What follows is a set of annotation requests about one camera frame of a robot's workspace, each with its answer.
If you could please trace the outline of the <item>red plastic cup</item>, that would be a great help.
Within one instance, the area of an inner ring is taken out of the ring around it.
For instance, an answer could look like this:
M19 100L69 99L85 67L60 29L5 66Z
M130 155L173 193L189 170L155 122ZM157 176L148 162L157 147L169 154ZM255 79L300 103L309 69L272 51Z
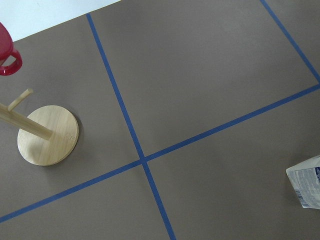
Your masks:
M15 58L14 62L4 65L9 57ZM5 26L0 24L0 75L10 76L15 74L23 65L22 57L15 49L12 37Z

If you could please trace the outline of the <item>blue white milk carton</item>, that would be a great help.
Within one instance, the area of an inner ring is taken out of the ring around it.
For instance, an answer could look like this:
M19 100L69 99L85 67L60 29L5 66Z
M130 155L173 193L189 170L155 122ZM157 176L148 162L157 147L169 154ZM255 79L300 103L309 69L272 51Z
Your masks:
M320 209L320 156L286 169L288 179L303 208Z

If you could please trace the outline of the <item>wooden mug tree stand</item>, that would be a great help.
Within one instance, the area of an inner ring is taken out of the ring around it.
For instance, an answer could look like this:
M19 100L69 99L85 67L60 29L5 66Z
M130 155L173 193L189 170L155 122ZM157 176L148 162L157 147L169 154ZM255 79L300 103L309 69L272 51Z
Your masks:
M9 105L1 104L0 120L19 128L17 147L27 162L51 166L73 151L79 138L79 124L69 110L58 105L42 106L28 116L14 111L32 93L28 88Z

